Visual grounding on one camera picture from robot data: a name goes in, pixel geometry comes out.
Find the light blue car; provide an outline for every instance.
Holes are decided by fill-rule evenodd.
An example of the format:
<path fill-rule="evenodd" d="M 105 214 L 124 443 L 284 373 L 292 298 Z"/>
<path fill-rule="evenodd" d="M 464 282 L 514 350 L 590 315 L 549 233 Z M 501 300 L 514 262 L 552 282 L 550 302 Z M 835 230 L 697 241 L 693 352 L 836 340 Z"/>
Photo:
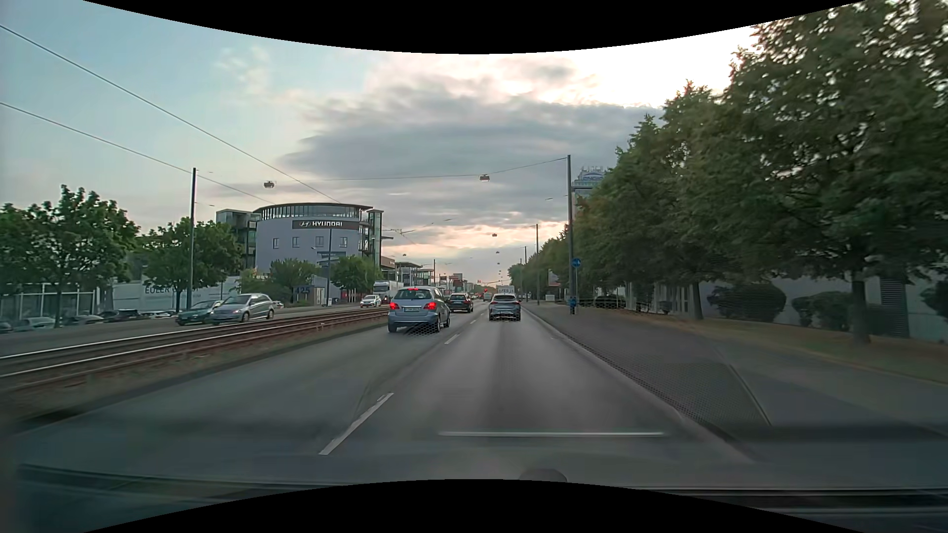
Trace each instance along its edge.
<path fill-rule="evenodd" d="M 405 287 L 399 289 L 389 303 L 389 333 L 398 331 L 399 327 L 419 325 L 435 333 L 451 326 L 451 310 L 438 287 Z"/>

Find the grass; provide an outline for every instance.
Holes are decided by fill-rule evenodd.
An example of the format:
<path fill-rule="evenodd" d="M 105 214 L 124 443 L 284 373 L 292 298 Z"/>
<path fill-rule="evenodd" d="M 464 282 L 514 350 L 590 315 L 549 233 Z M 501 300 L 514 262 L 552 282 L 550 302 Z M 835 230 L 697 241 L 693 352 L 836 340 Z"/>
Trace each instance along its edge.
<path fill-rule="evenodd" d="M 948 384 L 948 346 L 925 340 L 871 337 L 857 346 L 849 333 L 788 324 L 708 318 L 703 321 L 671 315 L 619 310 L 630 320 L 675 327 L 717 340 L 791 351 L 853 366 Z"/>

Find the lane marking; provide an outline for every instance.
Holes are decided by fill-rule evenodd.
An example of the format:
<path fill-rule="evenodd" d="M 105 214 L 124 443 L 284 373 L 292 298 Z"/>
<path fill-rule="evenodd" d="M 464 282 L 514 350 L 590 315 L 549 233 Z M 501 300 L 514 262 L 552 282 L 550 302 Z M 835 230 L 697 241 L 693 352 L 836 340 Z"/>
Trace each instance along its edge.
<path fill-rule="evenodd" d="M 334 438 L 329 444 L 327 444 L 326 448 L 323 448 L 322 451 L 319 453 L 319 455 L 329 455 L 333 450 L 336 449 L 338 445 L 342 444 L 342 441 L 346 440 L 346 437 L 353 434 L 353 432 L 357 430 L 358 427 L 361 426 L 363 422 L 368 420 L 369 417 L 372 416 L 372 413 L 378 411 L 378 408 L 382 407 L 383 403 L 389 401 L 389 398 L 391 398 L 392 395 L 394 395 L 394 393 L 388 393 L 378 398 L 378 401 L 375 402 L 375 405 L 370 407 L 368 411 L 363 413 L 362 416 L 360 416 L 355 422 L 350 424 L 349 429 L 343 432 L 342 435 Z"/>
<path fill-rule="evenodd" d="M 443 437 L 660 437 L 663 432 L 438 432 Z"/>

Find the silver car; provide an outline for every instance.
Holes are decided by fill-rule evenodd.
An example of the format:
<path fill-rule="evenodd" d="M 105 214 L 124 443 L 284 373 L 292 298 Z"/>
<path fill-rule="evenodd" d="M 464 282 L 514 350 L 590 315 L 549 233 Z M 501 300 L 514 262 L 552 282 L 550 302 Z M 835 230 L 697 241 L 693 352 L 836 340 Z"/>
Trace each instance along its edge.
<path fill-rule="evenodd" d="M 237 294 L 224 300 L 210 312 L 211 323 L 249 322 L 258 319 L 273 319 L 275 305 L 270 297 L 261 293 Z"/>
<path fill-rule="evenodd" d="M 389 302 L 389 333 L 394 333 L 399 327 L 417 325 L 430 327 L 435 332 L 451 326 L 451 310 L 438 287 L 401 288 Z"/>
<path fill-rule="evenodd" d="M 487 309 L 489 321 L 502 317 L 520 320 L 520 299 L 513 294 L 495 294 Z"/>

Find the dark car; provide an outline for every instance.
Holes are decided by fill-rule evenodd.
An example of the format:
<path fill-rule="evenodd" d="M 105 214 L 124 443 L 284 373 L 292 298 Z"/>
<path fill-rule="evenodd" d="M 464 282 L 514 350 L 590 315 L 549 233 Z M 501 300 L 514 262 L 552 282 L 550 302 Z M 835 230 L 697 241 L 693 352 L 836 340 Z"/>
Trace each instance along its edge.
<path fill-rule="evenodd" d="M 193 323 L 208 323 L 210 312 L 220 305 L 220 300 L 207 300 L 198 302 L 191 306 L 191 309 L 181 311 L 174 316 L 174 321 L 178 325 L 188 325 Z"/>
<path fill-rule="evenodd" d="M 224 300 L 210 312 L 211 323 L 272 320 L 276 305 L 270 297 L 258 292 L 238 294 Z"/>
<path fill-rule="evenodd" d="M 520 320 L 520 300 L 513 294 L 495 294 L 487 310 L 487 319 L 495 321 L 501 318 Z"/>
<path fill-rule="evenodd" d="M 109 311 L 102 311 L 99 316 L 105 319 L 106 322 L 128 322 L 141 320 L 141 315 L 138 313 L 137 309 L 112 309 Z"/>
<path fill-rule="evenodd" d="M 465 313 L 474 312 L 474 301 L 467 294 L 454 293 L 447 299 L 447 308 L 451 311 L 464 311 Z"/>

